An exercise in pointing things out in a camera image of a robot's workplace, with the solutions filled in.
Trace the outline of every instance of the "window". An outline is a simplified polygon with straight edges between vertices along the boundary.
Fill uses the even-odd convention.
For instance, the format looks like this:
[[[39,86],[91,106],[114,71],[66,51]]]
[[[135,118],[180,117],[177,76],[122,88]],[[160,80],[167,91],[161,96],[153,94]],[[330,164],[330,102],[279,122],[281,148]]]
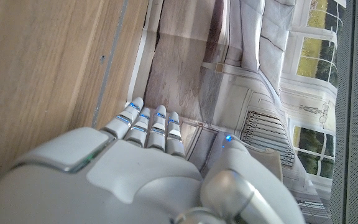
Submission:
[[[335,0],[311,0],[308,27],[332,30],[339,35],[344,11]]]
[[[295,126],[294,147],[306,172],[320,177],[333,177],[334,136]]]
[[[305,37],[297,74],[318,78],[337,87],[336,49],[333,42]]]

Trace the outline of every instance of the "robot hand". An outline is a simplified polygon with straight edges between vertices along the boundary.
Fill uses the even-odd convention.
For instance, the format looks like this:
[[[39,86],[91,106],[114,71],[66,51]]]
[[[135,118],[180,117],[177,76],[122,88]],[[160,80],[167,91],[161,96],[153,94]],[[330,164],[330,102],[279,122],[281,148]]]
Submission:
[[[203,182],[178,115],[166,125],[165,107],[142,107],[136,98],[100,131],[70,131],[15,161],[0,179],[0,223],[304,222],[235,137]]]

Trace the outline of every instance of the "robotic finger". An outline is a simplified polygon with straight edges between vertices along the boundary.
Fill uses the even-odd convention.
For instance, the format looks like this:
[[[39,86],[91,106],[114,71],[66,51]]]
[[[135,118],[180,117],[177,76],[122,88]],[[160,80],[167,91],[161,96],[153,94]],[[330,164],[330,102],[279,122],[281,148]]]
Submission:
[[[147,148],[159,149],[165,152],[165,117],[167,109],[160,105],[155,109]]]

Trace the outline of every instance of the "wooden floor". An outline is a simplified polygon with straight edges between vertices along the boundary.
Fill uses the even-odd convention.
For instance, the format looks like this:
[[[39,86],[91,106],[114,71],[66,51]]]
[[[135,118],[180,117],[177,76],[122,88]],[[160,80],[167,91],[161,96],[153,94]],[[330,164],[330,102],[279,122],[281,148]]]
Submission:
[[[146,0],[0,0],[0,175],[123,109]]]
[[[164,1],[146,106],[163,104],[180,116],[212,122],[221,76],[201,63],[218,62],[222,11],[220,0]]]

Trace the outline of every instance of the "wooden surface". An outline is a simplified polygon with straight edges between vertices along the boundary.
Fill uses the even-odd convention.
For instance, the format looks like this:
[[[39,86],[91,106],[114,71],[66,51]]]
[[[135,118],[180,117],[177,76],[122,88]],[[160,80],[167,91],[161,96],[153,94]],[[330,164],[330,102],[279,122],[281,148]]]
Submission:
[[[40,143],[91,126],[124,1],[0,0],[0,175]],[[127,2],[100,122],[123,109],[146,7]]]

